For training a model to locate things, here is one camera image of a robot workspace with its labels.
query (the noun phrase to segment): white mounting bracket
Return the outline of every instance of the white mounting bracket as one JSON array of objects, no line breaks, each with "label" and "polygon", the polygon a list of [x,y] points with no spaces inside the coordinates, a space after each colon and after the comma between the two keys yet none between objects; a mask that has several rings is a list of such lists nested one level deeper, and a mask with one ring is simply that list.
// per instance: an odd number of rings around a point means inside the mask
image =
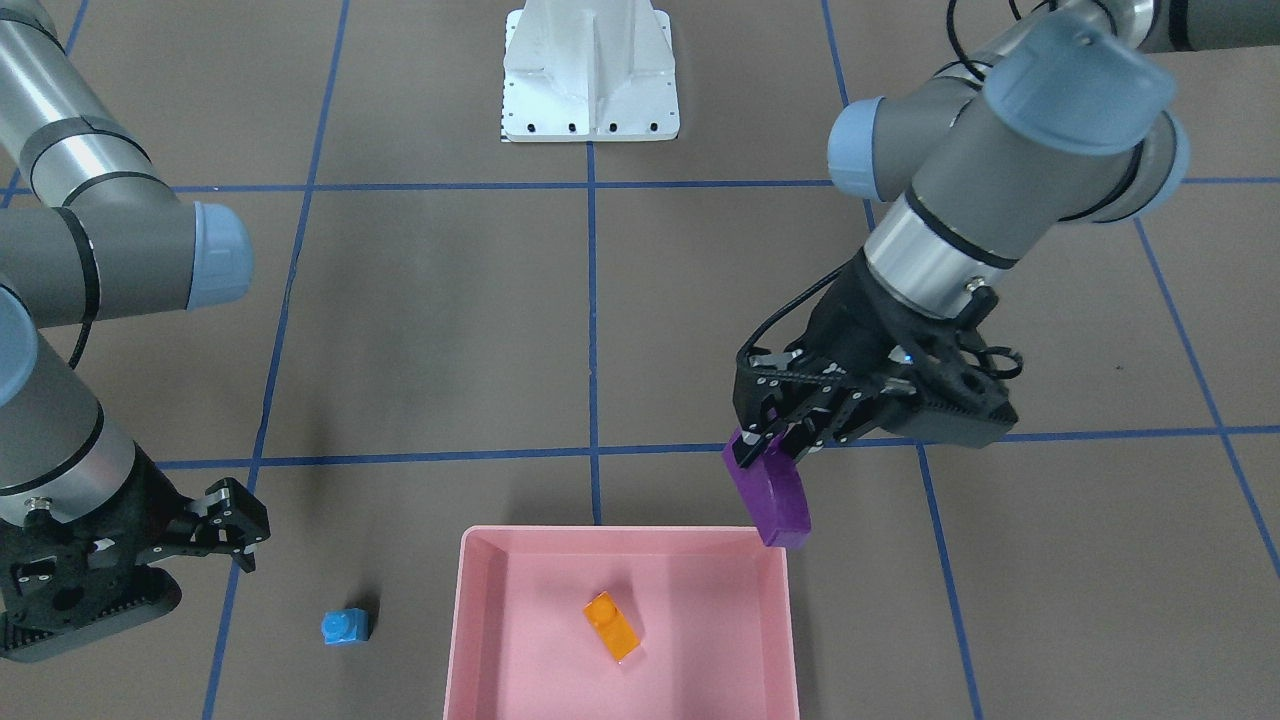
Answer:
[{"label": "white mounting bracket", "polygon": [[507,15],[503,141],[673,140],[671,47],[649,0],[529,0]]}]

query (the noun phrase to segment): purple block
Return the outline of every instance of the purple block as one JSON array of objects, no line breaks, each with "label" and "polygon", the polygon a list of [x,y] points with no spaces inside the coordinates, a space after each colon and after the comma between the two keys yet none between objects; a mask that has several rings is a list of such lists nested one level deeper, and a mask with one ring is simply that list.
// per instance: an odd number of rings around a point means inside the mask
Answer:
[{"label": "purple block", "polygon": [[795,460],[781,450],[782,436],[776,437],[749,468],[739,468],[733,459],[733,443],[741,437],[742,430],[735,430],[721,457],[760,539],[769,547],[803,546],[813,529],[809,501],[804,497]]}]

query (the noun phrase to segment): blue block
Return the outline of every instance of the blue block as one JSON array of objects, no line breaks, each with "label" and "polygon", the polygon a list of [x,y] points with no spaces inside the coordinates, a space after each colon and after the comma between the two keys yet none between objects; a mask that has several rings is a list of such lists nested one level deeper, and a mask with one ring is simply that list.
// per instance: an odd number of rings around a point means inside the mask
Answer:
[{"label": "blue block", "polygon": [[324,644],[362,643],[369,639],[369,614],[358,607],[324,614]]}]

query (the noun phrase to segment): pink bin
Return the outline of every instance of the pink bin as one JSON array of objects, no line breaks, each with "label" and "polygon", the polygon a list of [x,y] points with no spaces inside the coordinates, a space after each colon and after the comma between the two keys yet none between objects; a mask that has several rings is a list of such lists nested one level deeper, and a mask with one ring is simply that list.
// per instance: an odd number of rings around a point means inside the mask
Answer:
[{"label": "pink bin", "polygon": [[[614,662],[582,616],[640,635]],[[462,536],[445,720],[796,720],[782,548],[755,528],[476,527]]]}]

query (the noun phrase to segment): orange block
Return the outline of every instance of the orange block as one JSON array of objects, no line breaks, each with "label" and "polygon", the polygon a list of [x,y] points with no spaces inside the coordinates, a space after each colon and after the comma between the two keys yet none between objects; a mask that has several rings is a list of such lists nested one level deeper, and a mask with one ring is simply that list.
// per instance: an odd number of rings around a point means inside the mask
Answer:
[{"label": "orange block", "polygon": [[582,609],[582,614],[586,615],[586,620],[604,641],[604,647],[609,648],[613,659],[618,662],[622,662],[622,659],[632,650],[640,647],[640,638],[636,637],[631,624],[627,623],[626,616],[618,610],[609,593],[602,592],[595,596],[595,600]]}]

